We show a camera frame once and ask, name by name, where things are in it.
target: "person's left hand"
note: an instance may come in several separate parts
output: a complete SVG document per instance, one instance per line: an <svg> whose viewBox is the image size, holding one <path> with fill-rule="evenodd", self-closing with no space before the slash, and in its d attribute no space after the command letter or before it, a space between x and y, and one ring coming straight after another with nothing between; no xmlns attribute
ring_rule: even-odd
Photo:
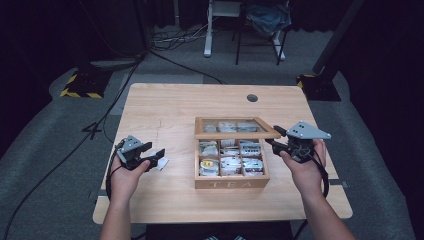
<svg viewBox="0 0 424 240"><path fill-rule="evenodd" d="M112 196L111 203L127 204L131 196L134 194L138 186L140 176L149 167L150 161L146 160L140 164L136 169L130 171L121 167L121 160L119 156L115 156L112 163L111 172L116 170L111 176Z"/></svg>

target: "cable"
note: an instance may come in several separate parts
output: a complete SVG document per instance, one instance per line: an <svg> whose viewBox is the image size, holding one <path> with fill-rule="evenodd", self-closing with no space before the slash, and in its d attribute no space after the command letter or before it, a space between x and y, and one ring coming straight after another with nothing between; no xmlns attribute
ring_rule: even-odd
<svg viewBox="0 0 424 240"><path fill-rule="evenodd" d="M7 236L9 235L9 230L10 227L12 225L13 219L15 218L16 214L18 213L19 209L22 207L22 205L25 203L25 201L29 198L29 196L57 169L59 168L66 160L69 159L69 157L72 156L72 154L74 154L74 152L76 150L78 150L78 148L85 142L85 140L87 140L87 138L93 134L93 132L97 129L98 125L100 124L101 121L105 120L107 115L109 114L109 112L112 110L112 108L115 106L116 102L118 101L119 97L122 95L122 92L124 90L124 88L127 86L132 74L134 73L135 69L137 69L137 67L140 65L140 63L142 62L142 60L144 59L144 57L140 58L137 60L136 64L133 66L133 68L131 69L130 73L128 74L128 78L127 81L125 82L124 86L118 91L117 96L115 97L112 105L108 108L107 112L105 113L105 115L102 116L102 118L96 122L95 127L92 128L92 130L87 133L87 135L76 145L75 148L73 148L71 150L71 152L66 155L55 167L53 167L46 175L44 175L44 177L25 195L25 197L21 200L21 202L18 204L18 206L15 208L15 210L12 213L12 216L9 218L9 221L7 223L7 227L6 230L4 232L3 235L3 240L7 239Z"/></svg>
<svg viewBox="0 0 424 240"><path fill-rule="evenodd" d="M195 70L195 69L193 69L193 68L189 68L189 67L187 67L187 66L184 66L184 65L182 65L182 64L176 63L176 62L174 62L174 61L172 61L172 60L170 60L170 59L168 59L168 58L166 58L166 57L164 57L164 56L162 56L162 55L159 55L159 54L157 54L157 53L155 53L155 52L153 52L153 51L151 51L151 50L150 50L149 52L150 52L150 53L152 53L153 55L155 55L156 57L161 58L161 59L163 59L163 60L165 60L165 61L168 61L168 62L170 62L170 63L173 63L173 64L175 64L175 65L177 65L177 66L179 66L179 67L182 67L182 68L184 68L184 69L187 69L187 70L190 70L190 71L193 71L193 72L197 72L197 73L203 74L203 75L205 75L205 76L208 76L208 77L210 77L210 78L213 78L213 79L215 79L216 81L218 81L220 84L228 84L228 83L226 83L226 82L224 82L224 81L222 81L222 80L220 80L220 79L218 79L218 78L216 78L216 77L214 77L214 76L212 76L212 75L209 75L209 74L207 74L207 73L204 73L204 72L201 72L201 71Z"/></svg>
<svg viewBox="0 0 424 240"><path fill-rule="evenodd" d="M151 43L151 49L156 50L156 51L167 51L167 50L174 50L178 47L180 47L181 45L183 45L184 43L191 43L194 42L196 40L198 40L199 38L203 38L206 37L206 35L202 35L202 33L204 31L206 31L207 29L205 29L209 24L205 24L203 25L201 28L199 28L198 30L193 30L193 34L189 34L188 31L186 30L185 33L181 36L178 36L178 34L181 31L178 31L173 37L169 37L167 32L159 32L156 33L153 38L156 38L155 40L153 40ZM168 46L162 47L162 46L158 46L158 43L168 43Z"/></svg>

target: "gray carpet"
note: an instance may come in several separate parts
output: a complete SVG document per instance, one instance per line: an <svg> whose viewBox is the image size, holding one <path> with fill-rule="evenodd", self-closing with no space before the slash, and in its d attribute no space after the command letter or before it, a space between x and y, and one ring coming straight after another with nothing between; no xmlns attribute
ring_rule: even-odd
<svg viewBox="0 0 424 240"><path fill-rule="evenodd" d="M228 84L295 85L296 76L311 73L312 66L331 33L292 32L288 35L286 61L276 66L270 48L243 48L235 66L236 45L232 32L214 35L211 58L203 57L204 39L172 50L163 56ZM113 102L129 69L114 72L103 99L59 97L74 69L51 85L53 101L26 126L0 161L0 232L14 209L35 184L56 166L86 133L81 130L98 121ZM152 54L135 71L146 75L190 76L199 73L178 67ZM204 76L204 83L217 84ZM353 217L345 222L358 239L414 239L404 196L387 171L373 137L349 101L349 88L342 75L334 79L341 102L309 102L318 126L331 133L329 152L342 180ZM96 239L101 226L92 221L94 201L120 115L108 115L102 133L86 140L26 200L10 228L8 239ZM300 221L292 222L296 231ZM134 224L134 234L144 230ZM307 227L300 239L312 239Z"/></svg>

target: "yellow black striped tape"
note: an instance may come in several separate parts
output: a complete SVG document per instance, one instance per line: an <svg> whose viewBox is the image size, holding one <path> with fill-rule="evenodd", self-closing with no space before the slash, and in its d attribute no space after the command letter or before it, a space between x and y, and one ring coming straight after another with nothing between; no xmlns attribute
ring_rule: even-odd
<svg viewBox="0 0 424 240"><path fill-rule="evenodd" d="M75 83L75 79L77 79L78 72L74 72L72 76L69 78L68 83L66 84L65 88L60 93L60 96L68 96L68 97L88 97L88 98L103 98L103 93L97 93L97 92L85 92L85 91L73 91L70 90L73 83Z"/></svg>

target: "wooden table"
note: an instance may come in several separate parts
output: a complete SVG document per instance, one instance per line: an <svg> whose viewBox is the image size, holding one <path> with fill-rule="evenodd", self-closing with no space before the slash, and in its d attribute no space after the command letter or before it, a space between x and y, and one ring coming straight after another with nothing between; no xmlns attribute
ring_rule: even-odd
<svg viewBox="0 0 424 240"><path fill-rule="evenodd" d="M255 94L257 102L247 95ZM299 120L316 126L298 87L250 85L133 84L119 124L115 144L129 134L165 148L169 163L140 178L131 200L133 223L237 222L304 219L300 194L283 160L265 145L270 181L263 189L195 189L194 121L202 117L257 116L269 125L290 128ZM330 179L338 179L330 156ZM101 224L109 204L101 186L93 214ZM339 217L352 209L341 185L331 185L327 197Z"/></svg>

